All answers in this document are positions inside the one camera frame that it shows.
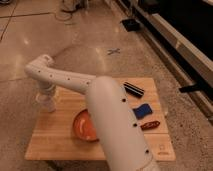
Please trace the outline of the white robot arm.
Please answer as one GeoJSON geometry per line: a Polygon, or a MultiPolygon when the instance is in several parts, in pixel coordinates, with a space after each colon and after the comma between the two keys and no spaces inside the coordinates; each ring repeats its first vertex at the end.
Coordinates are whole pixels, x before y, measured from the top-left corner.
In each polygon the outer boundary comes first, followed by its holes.
{"type": "Polygon", "coordinates": [[[128,102],[124,88],[112,77],[57,70],[41,55],[25,66],[43,92],[58,85],[85,95],[86,108],[111,171],[160,171],[128,102]]]}

